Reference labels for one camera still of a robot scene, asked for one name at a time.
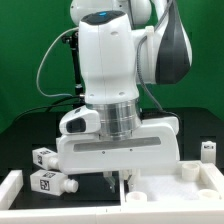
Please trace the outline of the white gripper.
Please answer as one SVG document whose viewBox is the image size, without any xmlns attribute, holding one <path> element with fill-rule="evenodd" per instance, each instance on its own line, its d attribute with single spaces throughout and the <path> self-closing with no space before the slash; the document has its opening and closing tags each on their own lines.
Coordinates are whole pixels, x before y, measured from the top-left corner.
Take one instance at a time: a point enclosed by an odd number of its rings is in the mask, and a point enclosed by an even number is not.
<svg viewBox="0 0 224 224">
<path fill-rule="evenodd" d="M 125 180 L 132 190 L 140 177 L 138 168 L 168 168 L 180 160 L 178 132 L 177 122 L 143 122 L 123 141 L 102 141 L 96 134 L 63 135 L 57 145 L 59 170 L 69 175 L 104 172 L 112 192 L 116 180 L 111 171 L 127 170 Z"/>
</svg>

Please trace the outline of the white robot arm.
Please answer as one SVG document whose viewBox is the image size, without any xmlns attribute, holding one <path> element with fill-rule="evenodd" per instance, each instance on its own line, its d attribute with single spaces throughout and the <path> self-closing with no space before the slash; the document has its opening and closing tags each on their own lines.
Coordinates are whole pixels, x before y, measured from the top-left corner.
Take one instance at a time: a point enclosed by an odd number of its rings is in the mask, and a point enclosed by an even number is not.
<svg viewBox="0 0 224 224">
<path fill-rule="evenodd" d="M 157 14 L 155 26 L 134 30 L 129 13 L 103 9 L 79 23 L 85 104 L 60 121 L 65 174 L 168 169 L 180 159 L 177 117 L 164 110 L 142 117 L 138 90 L 180 81 L 191 67 L 191 46 L 176 0 L 140 2 Z"/>
</svg>

